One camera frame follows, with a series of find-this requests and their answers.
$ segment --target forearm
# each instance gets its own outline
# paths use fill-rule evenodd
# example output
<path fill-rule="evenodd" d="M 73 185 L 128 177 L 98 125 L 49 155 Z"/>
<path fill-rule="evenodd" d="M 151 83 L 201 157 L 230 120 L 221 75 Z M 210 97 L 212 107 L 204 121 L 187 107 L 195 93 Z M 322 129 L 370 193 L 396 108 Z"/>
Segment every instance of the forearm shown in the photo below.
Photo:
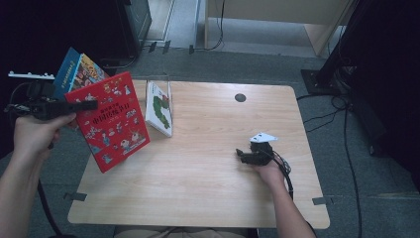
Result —
<path fill-rule="evenodd" d="M 270 186 L 270 190 L 274 202 L 278 237 L 315 237 L 285 186 L 283 184 L 273 184 Z"/>
<path fill-rule="evenodd" d="M 30 167 L 14 158 L 0 179 L 0 237 L 26 237 L 42 160 Z"/>

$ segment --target gray carpet floor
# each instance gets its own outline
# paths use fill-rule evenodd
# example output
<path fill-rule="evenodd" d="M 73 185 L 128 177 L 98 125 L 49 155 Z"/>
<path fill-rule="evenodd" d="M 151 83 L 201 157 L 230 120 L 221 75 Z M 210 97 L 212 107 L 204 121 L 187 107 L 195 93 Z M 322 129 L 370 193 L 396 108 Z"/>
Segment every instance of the gray carpet floor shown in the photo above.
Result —
<path fill-rule="evenodd" d="M 306 95 L 300 69 L 319 69 L 324 59 L 264 56 L 223 52 L 196 52 L 161 49 L 143 52 L 132 65 L 122 70 L 134 79 L 168 75 L 171 80 L 290 85 L 296 96 Z M 331 96 L 299 100 L 302 120 L 335 111 Z M 358 210 L 352 171 L 345 150 L 345 112 L 334 121 L 307 134 L 318 177 L 325 197 L 331 225 L 317 230 L 318 237 L 358 237 Z M 327 117 L 305 123 L 307 130 L 329 120 Z M 363 237 L 420 237 L 420 196 L 409 173 L 391 158 L 369 155 L 368 137 L 357 115 L 347 117 L 347 144 L 360 194 Z M 42 173 L 47 197 L 57 225 L 64 233 L 77 237 L 111 238 L 113 226 L 78 225 L 67 221 L 71 201 L 63 199 L 66 192 L 77 190 L 86 166 L 89 151 L 75 132 L 62 130 L 61 141 Z M 0 173 L 9 157 L 0 160 Z M 50 237 L 50 228 L 36 197 L 31 219 L 30 237 Z M 262 238 L 276 237 L 275 229 L 260 229 Z"/>

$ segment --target white tag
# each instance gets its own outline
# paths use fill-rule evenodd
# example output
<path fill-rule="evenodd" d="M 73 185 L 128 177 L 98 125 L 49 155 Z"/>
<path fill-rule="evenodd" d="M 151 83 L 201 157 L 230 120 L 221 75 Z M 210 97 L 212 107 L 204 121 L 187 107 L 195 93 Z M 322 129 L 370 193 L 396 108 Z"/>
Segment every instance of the white tag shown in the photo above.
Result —
<path fill-rule="evenodd" d="M 52 74 L 48 75 L 47 73 L 44 73 L 44 75 L 40 74 L 31 74 L 28 72 L 27 74 L 22 73 L 15 73 L 14 71 L 10 71 L 8 74 L 10 77 L 24 77 L 24 78 L 34 78 L 34 79 L 54 79 L 54 76 Z"/>
<path fill-rule="evenodd" d="M 278 138 L 273 137 L 269 134 L 260 132 L 256 135 L 254 135 L 252 138 L 250 138 L 251 142 L 257 142 L 257 143 L 262 143 L 262 142 L 270 142 L 270 141 L 276 141 L 278 140 Z"/>

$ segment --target red book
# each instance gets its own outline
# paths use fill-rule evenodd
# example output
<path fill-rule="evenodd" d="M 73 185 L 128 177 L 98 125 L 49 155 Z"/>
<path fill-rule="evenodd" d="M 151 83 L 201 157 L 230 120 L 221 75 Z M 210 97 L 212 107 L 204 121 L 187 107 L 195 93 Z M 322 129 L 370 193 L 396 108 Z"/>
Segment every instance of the red book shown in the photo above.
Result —
<path fill-rule="evenodd" d="M 128 72 L 70 91 L 64 96 L 68 102 L 98 101 L 97 110 L 80 111 L 76 120 L 102 173 L 150 141 Z"/>

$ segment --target cartoon illustration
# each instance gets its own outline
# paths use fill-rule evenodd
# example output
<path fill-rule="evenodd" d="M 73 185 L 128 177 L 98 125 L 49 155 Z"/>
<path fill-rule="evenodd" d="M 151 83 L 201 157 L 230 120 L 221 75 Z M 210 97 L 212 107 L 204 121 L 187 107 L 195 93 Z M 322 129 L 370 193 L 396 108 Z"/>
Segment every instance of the cartoon illustration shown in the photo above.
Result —
<path fill-rule="evenodd" d="M 83 79 L 80 78 L 79 73 L 77 74 L 77 76 L 74 78 L 74 83 L 73 83 L 73 87 L 72 89 L 76 89 L 76 88 L 80 88 L 80 85 L 84 86 L 84 82 Z"/>
<path fill-rule="evenodd" d="M 84 136 L 86 139 L 93 139 L 96 135 L 97 132 L 100 132 L 101 130 L 90 126 L 90 131 L 88 133 L 86 133 L 86 135 Z"/>
<path fill-rule="evenodd" d="M 108 154 L 106 154 L 102 156 L 102 160 L 104 160 L 106 164 L 109 164 L 112 161 L 112 158 L 109 157 Z"/>
<path fill-rule="evenodd" d="M 85 73 L 83 73 L 83 72 L 78 72 L 78 73 L 77 73 L 77 78 L 79 79 L 79 80 L 78 80 L 78 82 L 82 82 L 82 81 L 83 81 L 83 76 L 84 76 L 84 74 L 85 74 Z"/>
<path fill-rule="evenodd" d="M 84 86 L 88 86 L 88 85 L 90 85 L 90 84 L 92 84 L 92 82 L 91 82 L 91 81 L 89 81 L 89 80 L 84 81 Z"/>
<path fill-rule="evenodd" d="M 91 152 L 92 152 L 93 155 L 96 155 L 96 154 L 98 154 L 101 151 L 101 149 L 99 147 L 97 147 L 97 146 L 94 146 L 92 144 L 88 144 L 88 145 L 89 145 L 90 150 L 91 150 Z"/>
<path fill-rule="evenodd" d="M 117 129 L 118 134 L 121 134 L 123 132 L 123 127 L 121 126 L 121 122 L 117 123 L 116 129 Z"/>
<path fill-rule="evenodd" d="M 114 101 L 114 99 L 112 98 L 112 97 L 104 97 L 101 101 L 100 101 L 100 103 L 101 104 L 105 104 L 105 103 L 111 103 L 111 102 L 113 102 Z"/>
<path fill-rule="evenodd" d="M 109 86 L 109 83 L 105 83 L 104 84 L 104 91 L 106 93 L 110 93 L 111 92 L 111 87 Z"/>
<path fill-rule="evenodd" d="M 95 83 L 95 82 L 97 82 L 98 80 L 96 80 L 94 77 L 89 77 L 89 80 L 86 80 L 86 81 L 90 81 L 90 83 Z"/>
<path fill-rule="evenodd" d="M 126 117 L 127 117 L 127 119 L 129 119 L 130 117 L 132 117 L 132 116 L 136 115 L 136 113 L 137 113 L 136 109 L 133 109 L 133 110 L 131 110 L 131 111 L 128 111 L 128 112 L 126 113 Z"/>
<path fill-rule="evenodd" d="M 122 140 L 121 147 L 127 152 L 130 151 L 130 142 L 128 140 Z"/>
<path fill-rule="evenodd" d="M 107 137 L 105 131 L 102 131 L 102 142 L 105 144 L 105 146 L 109 146 L 110 144 L 110 139 Z"/>
<path fill-rule="evenodd" d="M 117 96 L 123 95 L 123 93 L 120 90 L 118 90 L 118 87 L 114 87 L 114 89 L 112 89 L 112 92 L 114 92 L 114 94 Z"/>
<path fill-rule="evenodd" d="M 124 88 L 126 89 L 126 95 L 129 95 L 131 93 L 130 87 L 126 85 L 124 85 Z"/>
<path fill-rule="evenodd" d="M 163 96 L 160 99 L 158 96 L 154 97 L 154 111 L 156 117 L 163 123 L 165 129 L 169 128 L 169 122 L 167 121 L 166 117 L 161 113 L 162 109 L 169 110 L 169 98 Z"/>
<path fill-rule="evenodd" d="M 98 78 L 105 78 L 107 77 L 107 75 L 105 75 L 105 71 L 102 70 L 102 68 L 100 68 L 96 63 L 93 64 L 93 66 L 95 67 L 95 71 L 97 73 L 97 77 Z"/>
<path fill-rule="evenodd" d="M 87 93 L 86 97 L 84 98 L 86 101 L 93 101 L 96 99 L 96 97 L 94 97 L 92 94 Z"/>
<path fill-rule="evenodd" d="M 116 87 L 119 87 L 120 86 L 120 82 L 122 81 L 123 79 L 121 78 L 121 77 L 119 77 L 119 78 L 117 78 L 117 79 L 115 79 L 113 82 L 114 82 L 114 85 L 116 86 Z"/>
<path fill-rule="evenodd" d="M 134 142 L 134 143 L 138 142 L 139 140 L 145 139 L 145 137 L 137 131 L 135 131 L 135 132 L 132 131 L 132 133 L 133 133 L 132 142 Z"/>
<path fill-rule="evenodd" d="M 113 128 L 110 128 L 109 129 L 109 134 L 108 134 L 108 136 L 114 136 L 115 135 L 115 131 L 114 131 L 114 129 Z"/>

